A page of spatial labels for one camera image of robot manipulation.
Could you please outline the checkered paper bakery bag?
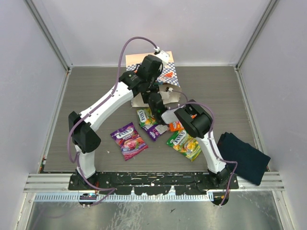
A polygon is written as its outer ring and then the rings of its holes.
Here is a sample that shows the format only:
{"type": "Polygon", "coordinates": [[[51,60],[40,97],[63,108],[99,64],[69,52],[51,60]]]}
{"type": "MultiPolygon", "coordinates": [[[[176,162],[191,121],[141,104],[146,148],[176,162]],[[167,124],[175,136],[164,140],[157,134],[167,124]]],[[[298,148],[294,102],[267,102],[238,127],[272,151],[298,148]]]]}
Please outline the checkered paper bakery bag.
{"type": "MultiPolygon", "coordinates": [[[[168,64],[163,68],[161,75],[157,78],[155,85],[159,86],[159,91],[163,91],[166,87],[169,90],[172,88],[172,101],[171,103],[178,103],[180,100],[181,87],[177,77],[176,67],[171,51],[166,51],[170,55],[170,60],[168,64]]],[[[154,55],[154,53],[144,53],[144,54],[133,54],[126,55],[126,71],[136,72],[136,67],[141,64],[143,59],[147,55],[154,55]]]]}

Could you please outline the yellow green Fox's candy bag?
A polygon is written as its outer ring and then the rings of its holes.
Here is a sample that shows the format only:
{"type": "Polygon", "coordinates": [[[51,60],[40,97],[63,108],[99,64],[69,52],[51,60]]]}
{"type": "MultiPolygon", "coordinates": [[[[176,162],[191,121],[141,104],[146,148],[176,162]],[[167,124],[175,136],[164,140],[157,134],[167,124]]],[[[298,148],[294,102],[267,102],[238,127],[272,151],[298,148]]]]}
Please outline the yellow green Fox's candy bag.
{"type": "Polygon", "coordinates": [[[194,161],[201,153],[198,141],[191,137],[184,129],[175,131],[166,144],[190,161],[194,161]]]}

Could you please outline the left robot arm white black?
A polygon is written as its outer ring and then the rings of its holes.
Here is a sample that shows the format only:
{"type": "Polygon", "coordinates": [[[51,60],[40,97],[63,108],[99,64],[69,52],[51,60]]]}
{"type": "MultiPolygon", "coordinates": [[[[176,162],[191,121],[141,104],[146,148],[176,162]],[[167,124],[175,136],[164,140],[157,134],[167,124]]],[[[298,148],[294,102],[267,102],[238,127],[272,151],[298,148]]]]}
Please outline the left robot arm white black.
{"type": "Polygon", "coordinates": [[[94,153],[101,143],[96,131],[124,103],[149,91],[168,61],[169,54],[164,51],[146,55],[138,68],[124,72],[118,83],[96,103],[80,114],[72,112],[69,115],[70,138],[77,150],[79,185],[85,190],[96,184],[94,153]]]}

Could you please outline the orange snack packet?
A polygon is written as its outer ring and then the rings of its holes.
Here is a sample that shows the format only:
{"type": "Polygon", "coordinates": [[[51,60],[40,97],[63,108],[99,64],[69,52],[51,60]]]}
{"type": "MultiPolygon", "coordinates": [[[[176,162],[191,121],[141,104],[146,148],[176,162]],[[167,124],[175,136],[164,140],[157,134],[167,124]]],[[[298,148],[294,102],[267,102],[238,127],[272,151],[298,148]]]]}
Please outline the orange snack packet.
{"type": "Polygon", "coordinates": [[[180,131],[184,129],[183,125],[179,121],[172,122],[171,124],[169,124],[169,128],[171,132],[180,131]]]}

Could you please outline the purple Fox's berries candy bag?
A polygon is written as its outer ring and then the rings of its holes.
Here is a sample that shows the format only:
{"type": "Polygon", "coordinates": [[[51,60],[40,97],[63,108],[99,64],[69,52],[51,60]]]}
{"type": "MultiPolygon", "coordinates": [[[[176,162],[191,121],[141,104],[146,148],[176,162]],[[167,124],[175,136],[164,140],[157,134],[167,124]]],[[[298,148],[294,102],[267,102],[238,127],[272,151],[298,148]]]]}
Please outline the purple Fox's berries candy bag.
{"type": "Polygon", "coordinates": [[[139,135],[132,122],[112,132],[110,136],[120,147],[125,161],[135,157],[140,152],[148,148],[148,145],[139,135]]]}

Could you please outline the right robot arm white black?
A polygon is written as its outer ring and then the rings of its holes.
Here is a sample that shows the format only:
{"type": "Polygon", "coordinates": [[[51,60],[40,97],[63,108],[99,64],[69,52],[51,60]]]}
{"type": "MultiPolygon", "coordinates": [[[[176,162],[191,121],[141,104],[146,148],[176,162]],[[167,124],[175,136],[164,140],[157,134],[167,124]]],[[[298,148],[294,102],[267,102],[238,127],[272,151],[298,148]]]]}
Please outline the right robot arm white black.
{"type": "Polygon", "coordinates": [[[185,131],[198,141],[207,162],[210,182],[220,189],[231,181],[232,173],[222,158],[213,135],[213,116],[207,113],[195,100],[189,100],[177,108],[168,109],[157,92],[142,93],[154,119],[160,125],[179,121],[185,131]]]}

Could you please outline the small purple snack packet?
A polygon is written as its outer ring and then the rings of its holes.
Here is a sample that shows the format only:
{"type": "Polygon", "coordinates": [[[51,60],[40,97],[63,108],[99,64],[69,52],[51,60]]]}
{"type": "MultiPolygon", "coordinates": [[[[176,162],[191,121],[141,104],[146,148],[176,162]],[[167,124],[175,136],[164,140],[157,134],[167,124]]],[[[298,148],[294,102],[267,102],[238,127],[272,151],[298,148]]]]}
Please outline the small purple snack packet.
{"type": "Polygon", "coordinates": [[[142,129],[147,133],[152,141],[157,141],[157,139],[169,130],[167,125],[144,125],[142,129]]]}

